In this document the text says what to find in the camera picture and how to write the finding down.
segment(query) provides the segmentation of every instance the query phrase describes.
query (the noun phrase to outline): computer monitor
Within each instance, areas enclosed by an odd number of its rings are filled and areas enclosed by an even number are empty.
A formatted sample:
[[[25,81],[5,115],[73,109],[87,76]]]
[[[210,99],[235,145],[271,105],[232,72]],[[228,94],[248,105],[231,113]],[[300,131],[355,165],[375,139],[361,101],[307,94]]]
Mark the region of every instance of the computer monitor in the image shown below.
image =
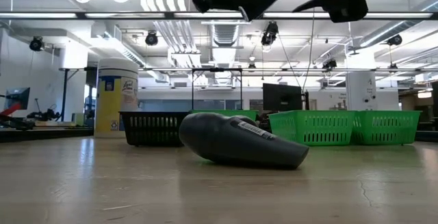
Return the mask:
[[[263,109],[270,111],[302,110],[301,87],[263,84]]]
[[[30,88],[11,88],[6,90],[5,109],[11,108],[14,104],[20,103],[19,110],[26,110],[29,103]]]

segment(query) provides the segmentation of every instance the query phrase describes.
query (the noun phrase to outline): basket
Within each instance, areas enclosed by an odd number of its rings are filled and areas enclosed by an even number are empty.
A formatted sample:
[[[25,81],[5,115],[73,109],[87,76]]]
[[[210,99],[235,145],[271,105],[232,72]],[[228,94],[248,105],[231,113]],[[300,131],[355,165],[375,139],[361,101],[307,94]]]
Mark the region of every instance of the basket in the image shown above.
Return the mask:
[[[192,113],[194,114],[200,112],[213,112],[216,114],[223,114],[225,116],[242,115],[242,116],[247,116],[253,121],[255,121],[255,117],[259,113],[259,111],[257,110],[192,110]]]
[[[401,145],[415,140],[421,111],[359,111],[352,142],[360,145]]]
[[[179,126],[189,112],[120,112],[126,139],[134,146],[180,147]]]
[[[272,133],[309,146],[350,144],[355,112],[297,110],[271,114]]]

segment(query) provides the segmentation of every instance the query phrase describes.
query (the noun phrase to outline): black plastic basket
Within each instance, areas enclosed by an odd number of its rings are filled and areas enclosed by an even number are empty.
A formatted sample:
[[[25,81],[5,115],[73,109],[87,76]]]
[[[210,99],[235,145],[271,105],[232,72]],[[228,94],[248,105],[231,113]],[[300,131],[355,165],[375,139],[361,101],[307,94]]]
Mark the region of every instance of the black plastic basket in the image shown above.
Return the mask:
[[[134,146],[179,147],[179,126],[189,112],[120,112],[126,139]]]

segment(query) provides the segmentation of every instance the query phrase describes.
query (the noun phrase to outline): green plastic basket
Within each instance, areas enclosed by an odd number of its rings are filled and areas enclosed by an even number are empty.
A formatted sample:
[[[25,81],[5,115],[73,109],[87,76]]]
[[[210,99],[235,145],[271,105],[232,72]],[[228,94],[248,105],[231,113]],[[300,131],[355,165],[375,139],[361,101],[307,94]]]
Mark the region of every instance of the green plastic basket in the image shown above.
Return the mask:
[[[216,114],[223,114],[225,116],[242,115],[242,116],[247,116],[253,121],[255,121],[255,117],[259,113],[259,111],[257,110],[192,110],[192,113],[194,114],[200,112],[213,112]]]
[[[309,146],[350,144],[355,112],[289,111],[269,116],[272,133]]]
[[[352,142],[360,145],[401,145],[415,140],[421,111],[358,111]]]

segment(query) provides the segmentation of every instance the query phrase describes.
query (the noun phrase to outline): red object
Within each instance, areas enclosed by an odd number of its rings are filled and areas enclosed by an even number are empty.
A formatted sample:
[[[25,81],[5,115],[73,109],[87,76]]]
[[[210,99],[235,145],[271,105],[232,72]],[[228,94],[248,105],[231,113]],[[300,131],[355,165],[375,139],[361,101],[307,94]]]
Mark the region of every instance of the red object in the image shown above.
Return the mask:
[[[20,110],[21,109],[21,103],[15,103],[14,105],[12,105],[10,108],[3,110],[2,112],[0,112],[0,114],[2,115],[11,115],[13,112]]]

